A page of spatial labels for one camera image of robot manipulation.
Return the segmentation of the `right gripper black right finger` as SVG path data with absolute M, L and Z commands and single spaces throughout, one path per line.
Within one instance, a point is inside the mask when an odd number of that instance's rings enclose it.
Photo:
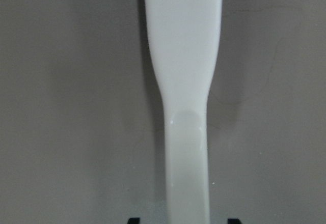
M 227 224 L 240 224 L 239 218 L 229 218 L 227 219 Z

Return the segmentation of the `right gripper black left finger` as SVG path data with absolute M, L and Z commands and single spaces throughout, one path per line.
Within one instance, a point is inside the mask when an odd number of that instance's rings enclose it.
M 127 224 L 140 224 L 140 218 L 139 217 L 131 217 L 128 219 Z

